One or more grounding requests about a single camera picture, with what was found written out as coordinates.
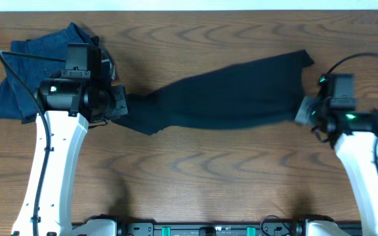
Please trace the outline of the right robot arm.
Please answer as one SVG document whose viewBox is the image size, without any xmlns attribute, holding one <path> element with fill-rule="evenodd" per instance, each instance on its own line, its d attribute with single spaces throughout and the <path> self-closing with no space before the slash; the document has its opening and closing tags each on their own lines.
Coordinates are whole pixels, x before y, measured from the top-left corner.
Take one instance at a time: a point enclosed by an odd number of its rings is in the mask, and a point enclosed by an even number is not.
<svg viewBox="0 0 378 236">
<path fill-rule="evenodd" d="M 358 112 L 352 74 L 325 73 L 314 98 L 305 96 L 295 122 L 312 128 L 342 162 L 358 205 L 363 235 L 378 235 L 378 137 L 370 113 Z"/>
</svg>

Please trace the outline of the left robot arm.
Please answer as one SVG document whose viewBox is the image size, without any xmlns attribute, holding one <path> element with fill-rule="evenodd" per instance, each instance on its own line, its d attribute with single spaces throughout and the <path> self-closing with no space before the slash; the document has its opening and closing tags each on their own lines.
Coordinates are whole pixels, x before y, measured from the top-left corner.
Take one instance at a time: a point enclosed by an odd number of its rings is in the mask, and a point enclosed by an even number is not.
<svg viewBox="0 0 378 236">
<path fill-rule="evenodd" d="M 37 138 L 28 188 L 12 235 L 119 235 L 117 220 L 101 217 L 72 224 L 77 161 L 90 128 L 128 113 L 125 88 L 102 76 L 107 57 L 97 46 L 70 43 L 65 68 L 44 79 L 32 102 Z"/>
</svg>

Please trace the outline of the black t-shirt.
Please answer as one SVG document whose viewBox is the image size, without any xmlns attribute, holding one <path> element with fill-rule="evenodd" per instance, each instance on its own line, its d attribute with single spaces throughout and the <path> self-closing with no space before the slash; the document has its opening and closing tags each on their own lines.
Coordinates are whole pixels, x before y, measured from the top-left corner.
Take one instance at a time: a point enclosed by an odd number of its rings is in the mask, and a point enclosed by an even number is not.
<svg viewBox="0 0 378 236">
<path fill-rule="evenodd" d="M 303 101 L 305 50 L 181 79 L 147 95 L 128 94 L 114 123 L 153 135 L 167 127 L 236 129 L 293 121 Z"/>
</svg>

